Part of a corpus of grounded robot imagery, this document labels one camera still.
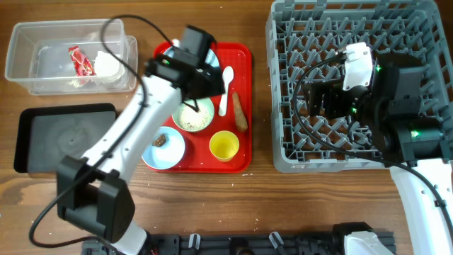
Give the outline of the brown food chunk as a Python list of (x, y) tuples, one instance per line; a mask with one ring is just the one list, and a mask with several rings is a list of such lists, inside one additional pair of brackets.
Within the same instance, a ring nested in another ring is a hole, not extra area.
[(153, 142), (154, 147), (162, 147), (166, 144), (167, 138), (165, 134), (160, 134)]

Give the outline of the white rice pile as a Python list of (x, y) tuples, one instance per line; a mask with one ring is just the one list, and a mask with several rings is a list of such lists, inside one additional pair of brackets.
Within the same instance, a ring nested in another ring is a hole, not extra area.
[(209, 125), (211, 121), (210, 108), (206, 105), (199, 105), (199, 108), (200, 111), (196, 113), (185, 105), (181, 107), (176, 120), (182, 129), (197, 132)]

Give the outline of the brown carrot-like food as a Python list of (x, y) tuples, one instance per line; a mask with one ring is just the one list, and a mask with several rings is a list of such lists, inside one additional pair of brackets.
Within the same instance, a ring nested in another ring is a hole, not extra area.
[(241, 103), (239, 100), (239, 95), (236, 92), (233, 92), (232, 99), (233, 99), (234, 118), (235, 118), (236, 129), (239, 132), (245, 132), (248, 129), (248, 123), (247, 123), (246, 117), (242, 111)]

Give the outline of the small light blue bowl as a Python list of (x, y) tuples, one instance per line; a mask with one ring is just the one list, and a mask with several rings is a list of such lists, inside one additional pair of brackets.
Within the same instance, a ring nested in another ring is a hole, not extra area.
[[(162, 135), (166, 141), (157, 147), (153, 145)], [(183, 136), (172, 127), (162, 126), (154, 136), (151, 144), (142, 154), (142, 161), (150, 168), (167, 170), (180, 162), (185, 154), (185, 140)]]

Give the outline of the white tissue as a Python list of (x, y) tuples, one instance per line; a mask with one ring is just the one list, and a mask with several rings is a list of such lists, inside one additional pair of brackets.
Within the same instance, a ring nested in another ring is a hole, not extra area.
[(94, 71), (102, 84), (113, 83), (125, 73), (123, 65), (111, 54), (98, 51), (94, 60)]

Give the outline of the mint green bowl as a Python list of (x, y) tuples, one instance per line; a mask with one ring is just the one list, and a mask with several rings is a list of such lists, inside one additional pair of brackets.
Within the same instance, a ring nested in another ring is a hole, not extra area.
[(213, 120), (215, 114), (214, 104), (210, 98), (186, 101), (173, 113), (174, 123), (187, 132), (204, 130)]

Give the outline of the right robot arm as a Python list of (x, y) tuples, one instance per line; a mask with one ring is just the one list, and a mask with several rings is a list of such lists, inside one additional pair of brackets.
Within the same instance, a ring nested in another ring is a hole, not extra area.
[(415, 254), (452, 253), (452, 151), (441, 122), (420, 113), (422, 62), (386, 53), (373, 59), (364, 52), (338, 53), (318, 64), (343, 64), (333, 81), (306, 83), (309, 115), (325, 110), (329, 118), (349, 115), (372, 132), (401, 197)]

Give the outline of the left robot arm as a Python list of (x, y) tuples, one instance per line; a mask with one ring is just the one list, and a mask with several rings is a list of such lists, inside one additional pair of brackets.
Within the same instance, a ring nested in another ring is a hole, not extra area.
[(207, 61), (215, 39), (187, 26), (173, 54), (147, 63), (130, 103), (80, 159), (57, 167), (58, 216), (91, 233), (118, 254), (150, 254), (151, 235), (133, 220), (128, 183), (144, 150), (184, 101), (224, 93), (221, 70)]

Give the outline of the yellow plastic cup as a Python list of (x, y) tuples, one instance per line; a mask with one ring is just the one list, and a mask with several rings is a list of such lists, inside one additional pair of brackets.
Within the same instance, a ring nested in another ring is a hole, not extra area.
[(238, 137), (230, 131), (222, 130), (216, 132), (210, 139), (210, 151), (212, 155), (221, 162), (228, 162), (233, 159), (240, 148)]

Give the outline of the red snack wrapper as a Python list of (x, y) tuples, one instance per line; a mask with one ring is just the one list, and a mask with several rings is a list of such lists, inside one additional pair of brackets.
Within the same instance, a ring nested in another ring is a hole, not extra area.
[(90, 59), (80, 51), (78, 46), (73, 46), (68, 49), (69, 56), (74, 64), (75, 72), (78, 77), (95, 76), (95, 70)]

